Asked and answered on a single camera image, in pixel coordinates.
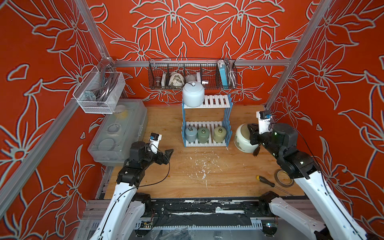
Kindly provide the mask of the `small yellow-green tea canister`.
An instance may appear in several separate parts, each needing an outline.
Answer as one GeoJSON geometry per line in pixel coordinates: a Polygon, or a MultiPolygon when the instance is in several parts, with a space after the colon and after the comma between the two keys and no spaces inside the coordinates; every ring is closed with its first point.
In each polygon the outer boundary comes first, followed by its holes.
{"type": "Polygon", "coordinates": [[[226,135],[227,130],[222,126],[218,126],[214,129],[213,139],[216,143],[222,143],[225,140],[226,135]]]}

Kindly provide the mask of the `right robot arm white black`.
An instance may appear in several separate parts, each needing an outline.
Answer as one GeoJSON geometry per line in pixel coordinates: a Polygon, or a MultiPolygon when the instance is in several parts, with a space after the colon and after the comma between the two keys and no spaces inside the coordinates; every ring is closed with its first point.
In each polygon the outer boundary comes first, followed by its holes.
{"type": "Polygon", "coordinates": [[[325,181],[320,166],[311,155],[297,149],[301,134],[288,124],[248,124],[250,143],[264,147],[294,182],[304,191],[320,214],[322,223],[286,203],[272,192],[266,195],[270,211],[311,240],[376,240],[349,214],[325,181]]]}

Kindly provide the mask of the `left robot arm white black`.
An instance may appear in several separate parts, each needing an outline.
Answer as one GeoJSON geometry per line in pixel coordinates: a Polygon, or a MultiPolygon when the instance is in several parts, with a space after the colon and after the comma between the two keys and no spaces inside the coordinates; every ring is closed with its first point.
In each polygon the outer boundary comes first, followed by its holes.
{"type": "Polygon", "coordinates": [[[173,153],[173,149],[162,152],[153,143],[131,145],[130,156],[119,171],[113,197],[92,240],[129,239],[136,223],[150,207],[151,196],[137,192],[146,169],[153,163],[169,166],[173,153]]]}

